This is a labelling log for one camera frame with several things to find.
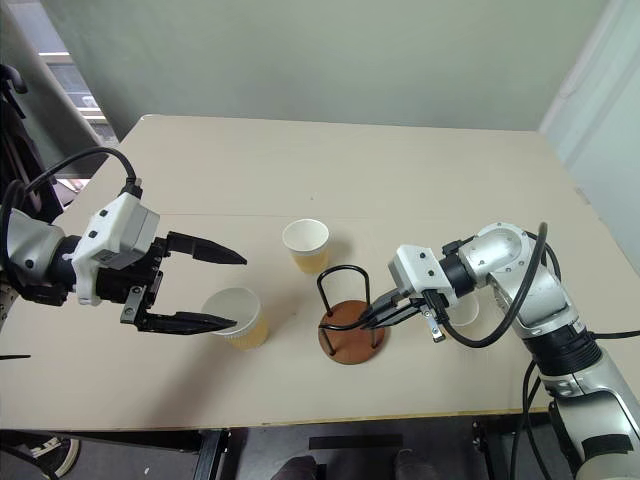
yellow paper cup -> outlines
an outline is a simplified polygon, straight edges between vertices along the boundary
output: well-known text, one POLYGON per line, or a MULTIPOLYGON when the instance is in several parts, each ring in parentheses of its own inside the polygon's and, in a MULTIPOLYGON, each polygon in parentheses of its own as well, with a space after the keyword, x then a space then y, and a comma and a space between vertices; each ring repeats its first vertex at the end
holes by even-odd
POLYGON ((235 320, 237 325, 213 332, 240 350, 259 347, 269 335, 269 326, 262 316, 260 299, 248 288, 234 287, 212 295, 202 307, 202 313, 235 320))
POLYGON ((320 273, 329 264, 329 229, 311 218, 290 223, 282 231, 282 242, 304 273, 320 273))

beige tabletop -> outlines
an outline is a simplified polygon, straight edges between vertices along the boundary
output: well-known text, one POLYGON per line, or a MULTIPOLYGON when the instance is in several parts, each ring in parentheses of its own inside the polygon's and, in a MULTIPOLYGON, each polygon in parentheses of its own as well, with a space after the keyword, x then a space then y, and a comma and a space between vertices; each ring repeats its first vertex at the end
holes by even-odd
MULTIPOLYGON (((247 286, 270 337, 243 352, 213 334, 138 333, 119 323, 121 305, 80 306, 73 295, 62 308, 18 301, 0 353, 32 358, 0 362, 1 428, 246 426, 519 406, 529 357, 513 332, 482 350, 436 345, 416 317, 393 327, 365 364, 325 357, 315 278, 280 239, 300 217, 329 226, 331 263, 364 267, 374 297, 392 288, 386 264, 402 243, 439 251, 498 220, 532 230, 545 220, 583 320, 598 331, 637 328, 640 279, 537 133, 147 116, 121 150, 143 178, 143 203, 162 216, 159 235, 202 236, 249 261, 174 254, 153 311, 199 311, 214 292, 247 286)), ((81 234, 123 180, 110 159, 56 223, 81 234)), ((333 303, 364 295, 357 275, 327 285, 333 303)), ((488 289, 477 296, 469 336, 500 318, 488 289)), ((603 345, 639 393, 635 342, 603 345)), ((547 401, 539 395, 536 405, 547 401)))

wall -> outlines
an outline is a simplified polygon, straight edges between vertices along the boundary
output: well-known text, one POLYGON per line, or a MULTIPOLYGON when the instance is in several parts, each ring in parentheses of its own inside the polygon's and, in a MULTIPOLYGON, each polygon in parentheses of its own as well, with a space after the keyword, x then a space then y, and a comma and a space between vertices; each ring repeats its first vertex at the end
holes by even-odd
POLYGON ((147 113, 537 128, 604 0, 48 0, 122 137, 147 113))
POLYGON ((640 274, 640 2, 611 2, 596 36, 541 130, 640 274))

shoe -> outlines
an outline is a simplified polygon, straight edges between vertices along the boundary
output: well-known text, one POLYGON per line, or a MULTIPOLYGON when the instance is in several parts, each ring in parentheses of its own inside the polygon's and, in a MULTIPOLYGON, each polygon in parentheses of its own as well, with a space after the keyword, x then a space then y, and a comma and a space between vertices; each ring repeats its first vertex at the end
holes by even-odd
POLYGON ((311 455, 294 457, 271 480, 316 480, 318 465, 311 455))
POLYGON ((51 437, 39 445, 29 445, 31 456, 53 470, 58 478, 71 470, 78 454, 80 441, 72 438, 51 437))
POLYGON ((411 449, 400 450, 395 461, 396 480, 439 480, 433 466, 420 459, 411 449))

paper cup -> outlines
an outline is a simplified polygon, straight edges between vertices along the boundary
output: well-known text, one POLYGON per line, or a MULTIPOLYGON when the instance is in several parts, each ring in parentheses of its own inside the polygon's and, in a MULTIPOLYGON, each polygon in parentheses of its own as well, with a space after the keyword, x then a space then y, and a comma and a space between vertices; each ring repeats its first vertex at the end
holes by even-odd
POLYGON ((447 310, 449 322, 454 327, 465 327, 471 324, 480 313, 480 304, 475 294, 469 293, 459 299, 458 305, 447 310))
POLYGON ((282 231, 282 242, 304 273, 320 273, 329 264, 329 229, 311 218, 290 223, 282 231))
POLYGON ((202 307, 202 313, 235 320, 237 325, 212 332, 240 350, 255 348, 264 343, 269 326, 262 317, 260 299, 248 288, 234 287, 212 295, 202 307))

